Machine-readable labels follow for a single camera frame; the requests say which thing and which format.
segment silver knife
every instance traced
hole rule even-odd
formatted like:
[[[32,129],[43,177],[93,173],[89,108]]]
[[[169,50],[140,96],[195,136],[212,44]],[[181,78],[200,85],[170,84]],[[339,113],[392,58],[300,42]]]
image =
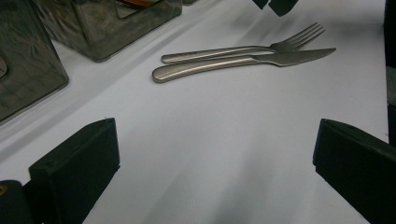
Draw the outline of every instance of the silver knife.
[[[335,49],[313,49],[263,55],[244,55],[192,63],[171,64],[155,69],[152,72],[152,78],[157,83],[163,83],[178,77],[226,67],[258,63],[270,63],[279,67],[291,66],[299,63],[311,62],[316,59],[323,58],[333,52],[335,52]]]

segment silver fork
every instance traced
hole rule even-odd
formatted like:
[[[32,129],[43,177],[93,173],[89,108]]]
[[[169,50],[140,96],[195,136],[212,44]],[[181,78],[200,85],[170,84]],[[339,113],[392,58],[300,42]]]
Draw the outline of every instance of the silver fork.
[[[272,44],[269,47],[263,46],[245,46],[245,47],[236,47],[236,48],[227,48],[227,49],[209,49],[209,50],[201,50],[201,51],[193,51],[193,52],[184,52],[184,53],[176,53],[176,54],[167,54],[161,57],[163,63],[184,63],[191,61],[198,61],[202,59],[215,58],[220,56],[227,56],[239,53],[249,53],[256,51],[271,51],[271,52],[290,52],[295,51],[321,34],[326,30],[323,27],[315,22],[314,24],[308,26],[300,33],[289,37],[283,41]]]

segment white tablecloth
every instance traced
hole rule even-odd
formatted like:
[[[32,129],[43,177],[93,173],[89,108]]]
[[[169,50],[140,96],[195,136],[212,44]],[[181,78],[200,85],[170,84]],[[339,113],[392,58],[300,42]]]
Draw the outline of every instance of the white tablecloth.
[[[120,169],[84,223],[367,223],[315,172],[320,119],[388,141],[385,0],[300,0],[279,18],[250,0],[200,0],[104,63],[54,43],[69,85],[0,127],[0,179],[84,125],[115,118]],[[252,65],[164,84],[166,53],[269,45],[313,22],[306,49],[337,48],[297,66]]]

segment fork handle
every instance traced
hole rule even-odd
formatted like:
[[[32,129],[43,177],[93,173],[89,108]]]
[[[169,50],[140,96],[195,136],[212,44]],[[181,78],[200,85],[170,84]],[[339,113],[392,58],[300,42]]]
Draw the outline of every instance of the fork handle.
[[[152,78],[157,83],[163,83],[178,77],[184,77],[204,71],[257,63],[263,62],[257,61],[249,55],[211,59],[191,63],[177,63],[156,68],[152,72]]]
[[[262,47],[262,46],[245,46],[227,49],[208,49],[176,54],[167,54],[161,57],[163,63],[185,63],[191,61],[198,61],[202,59],[215,58],[220,56],[233,55],[238,53],[249,53],[256,51],[271,51],[275,52],[273,49]]]

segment metal utensil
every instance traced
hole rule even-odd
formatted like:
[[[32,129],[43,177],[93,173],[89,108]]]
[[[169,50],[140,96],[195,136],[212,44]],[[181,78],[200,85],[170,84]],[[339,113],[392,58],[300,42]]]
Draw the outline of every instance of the metal utensil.
[[[333,52],[335,52],[335,49],[314,49],[263,55],[244,55],[192,63],[178,63],[155,69],[152,72],[152,77],[155,82],[163,83],[178,77],[184,77],[195,73],[226,67],[252,65],[258,63],[270,63],[279,67],[291,66],[299,63],[314,61]]]
[[[323,27],[319,25],[317,22],[308,26],[300,33],[289,37],[286,40],[280,41],[278,43],[274,43],[269,47],[264,46],[245,46],[245,47],[236,47],[236,48],[227,48],[227,49],[209,49],[209,50],[201,50],[201,51],[192,51],[192,52],[184,52],[184,53],[176,53],[176,54],[167,54],[161,57],[163,63],[185,63],[196,60],[215,58],[226,55],[233,55],[239,53],[249,53],[249,52],[257,52],[257,51],[271,51],[271,52],[290,52],[295,51],[321,34],[325,32]]]

